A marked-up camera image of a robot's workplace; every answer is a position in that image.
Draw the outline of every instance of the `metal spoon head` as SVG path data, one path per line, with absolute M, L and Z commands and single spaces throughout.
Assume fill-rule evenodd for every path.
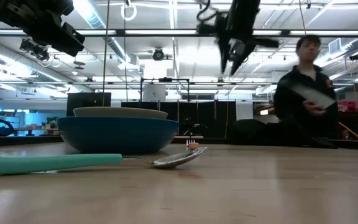
M 199 147 L 198 149 L 195 149 L 193 151 L 183 152 L 183 153 L 167 156 L 161 159 L 157 159 L 152 164 L 155 168 L 159 168 L 159 169 L 173 168 L 182 165 L 186 162 L 192 161 L 193 159 L 201 155 L 203 152 L 205 152 L 205 150 L 207 149 L 208 149 L 207 147 Z

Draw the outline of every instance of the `spoon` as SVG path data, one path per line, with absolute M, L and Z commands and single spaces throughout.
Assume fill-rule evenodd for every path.
M 142 161 L 159 169 L 168 169 L 192 161 L 207 147 L 200 147 L 194 151 L 183 152 L 154 162 L 145 159 L 129 157 L 123 158 L 121 154 L 79 154 L 65 156 L 26 157 L 0 155 L 0 175 L 28 174 L 50 170 L 62 170 L 78 167 L 101 166 L 120 164 L 123 160 Z

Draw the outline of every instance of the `dark hair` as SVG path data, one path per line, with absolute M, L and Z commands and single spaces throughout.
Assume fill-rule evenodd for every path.
M 305 41 L 310 41 L 312 43 L 321 45 L 321 40 L 317 35 L 306 35 L 304 37 L 301 37 L 296 43 L 296 51 L 298 51 L 301 48 L 303 42 Z

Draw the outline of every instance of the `black shirt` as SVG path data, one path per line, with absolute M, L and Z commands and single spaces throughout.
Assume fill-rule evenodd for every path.
M 337 103 L 326 108 L 324 115 L 313 116 L 303 106 L 305 99 L 288 88 L 292 83 L 299 83 L 336 99 L 332 82 L 328 76 L 321 72 L 320 67 L 314 66 L 314 69 L 316 70 L 316 80 L 302 74 L 296 66 L 280 79 L 274 95 L 275 113 L 280 119 L 293 118 L 297 120 L 312 136 L 336 139 L 338 136 Z

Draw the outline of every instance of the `ceiling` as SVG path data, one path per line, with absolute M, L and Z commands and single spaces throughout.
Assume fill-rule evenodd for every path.
M 132 0 L 136 6 L 137 14 L 131 21 L 125 21 L 121 16 L 121 6 L 124 1 L 111 1 L 109 18 L 107 18 L 107 1 L 94 0 L 96 10 L 99 12 L 103 21 L 108 20 L 109 29 L 195 29 L 198 22 L 196 15 L 199 5 L 194 0 L 178 0 L 177 6 L 170 16 L 169 0 Z M 230 0 L 212 0 L 212 5 L 220 9 L 228 9 Z M 255 29 L 302 29 L 303 23 L 299 10 L 298 1 L 295 0 L 261 0 L 261 10 L 254 24 Z M 133 9 L 127 9 L 127 17 L 131 16 Z M 358 0 L 319 0 L 312 1 L 311 9 L 302 9 L 303 18 L 307 29 L 357 29 L 358 30 Z M 73 11 L 69 16 L 63 17 L 76 29 L 90 29 L 91 27 L 77 12 Z M 0 29 L 11 29 L 11 27 L 0 23 Z M 328 50 L 328 44 L 333 38 L 323 38 L 321 51 Z M 295 54 L 295 44 L 297 39 L 281 38 L 283 45 L 278 52 L 276 49 L 256 49 L 248 61 L 228 78 L 226 74 L 220 74 L 220 56 L 215 39 L 212 37 L 117 37 L 117 43 L 125 52 L 137 55 L 140 65 L 147 69 L 152 66 L 166 68 L 165 76 L 175 77 L 173 55 L 177 60 L 178 78 L 189 78 L 194 82 L 211 82 L 218 78 L 225 78 L 230 82 L 276 82 L 289 69 L 297 63 Z M 3 46 L 7 54 L 18 53 L 20 57 L 25 57 L 37 64 L 34 57 L 29 54 L 22 55 L 19 50 L 22 37 L 1 37 L 0 46 Z M 92 78 L 94 81 L 103 80 L 104 63 L 106 62 L 106 81 L 119 82 L 140 80 L 139 71 L 125 71 L 118 68 L 121 62 L 114 52 L 107 47 L 106 61 L 104 61 L 105 41 L 100 37 L 88 37 L 84 43 L 85 49 L 76 58 L 67 54 L 57 52 L 49 48 L 51 58 L 57 57 L 58 60 L 43 63 L 47 66 L 46 71 L 53 71 L 67 77 L 69 80 L 84 81 Z M 151 59 L 151 53 L 161 48 L 167 60 L 155 65 Z M 83 70 L 76 70 L 74 61 L 84 62 Z M 344 60 L 334 60 L 324 66 L 327 75 L 334 75 L 346 70 Z M 345 74 L 336 79 L 339 82 L 347 82 L 352 77 Z M 89 90 L 97 90 L 101 85 L 88 85 Z M 129 88 L 136 89 L 139 85 L 129 85 Z M 106 88 L 120 89 L 125 85 L 107 85 Z M 192 86 L 196 89 L 216 89 L 216 85 Z M 255 89 L 256 86 L 239 86 L 236 90 Z

